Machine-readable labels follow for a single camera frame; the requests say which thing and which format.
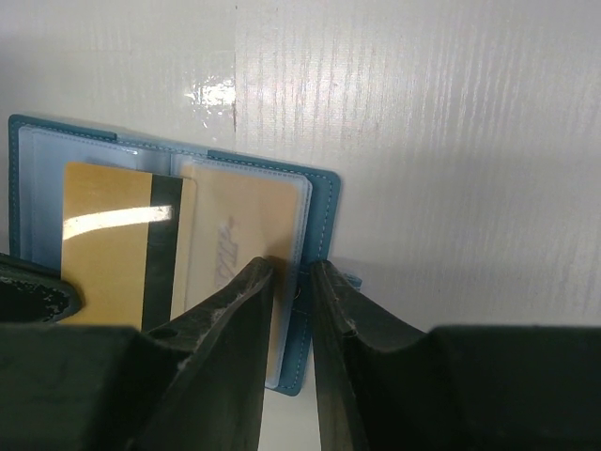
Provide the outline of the gold credit card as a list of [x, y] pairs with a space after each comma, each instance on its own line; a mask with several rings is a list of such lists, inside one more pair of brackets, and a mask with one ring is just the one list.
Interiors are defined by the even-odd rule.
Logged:
[[61, 276], [83, 305], [65, 323], [149, 331], [181, 315], [195, 195], [191, 179], [68, 163]]
[[303, 175], [188, 158], [178, 173], [196, 184], [186, 308], [224, 288], [255, 257], [274, 270], [265, 384], [280, 379], [308, 221], [311, 182]]

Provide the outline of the blue leather card holder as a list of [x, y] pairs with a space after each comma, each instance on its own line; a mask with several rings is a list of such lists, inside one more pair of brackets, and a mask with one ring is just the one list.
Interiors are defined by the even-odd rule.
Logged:
[[309, 266], [327, 258], [341, 189], [332, 171], [270, 161], [217, 148], [95, 130], [45, 118], [8, 119], [8, 218], [12, 256], [60, 267], [63, 177], [68, 162], [86, 162], [173, 175], [178, 163], [199, 157], [249, 175], [304, 176], [312, 185], [296, 299], [288, 322], [279, 379], [268, 388], [294, 397], [304, 383], [312, 338]]

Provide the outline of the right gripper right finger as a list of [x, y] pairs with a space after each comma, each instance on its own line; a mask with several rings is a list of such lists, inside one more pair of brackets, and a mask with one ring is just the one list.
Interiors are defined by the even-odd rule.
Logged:
[[422, 332], [328, 261], [310, 270], [325, 450], [596, 450], [596, 327]]

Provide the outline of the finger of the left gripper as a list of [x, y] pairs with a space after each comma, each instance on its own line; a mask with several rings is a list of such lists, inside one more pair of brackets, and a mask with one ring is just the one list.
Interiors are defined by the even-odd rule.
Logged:
[[1, 254], [1, 322], [58, 322], [83, 307], [58, 270]]

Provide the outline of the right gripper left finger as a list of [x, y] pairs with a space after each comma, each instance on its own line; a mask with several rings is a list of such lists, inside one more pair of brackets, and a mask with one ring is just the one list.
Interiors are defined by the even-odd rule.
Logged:
[[255, 450], [274, 271], [251, 260], [148, 332], [1, 322], [5, 450]]

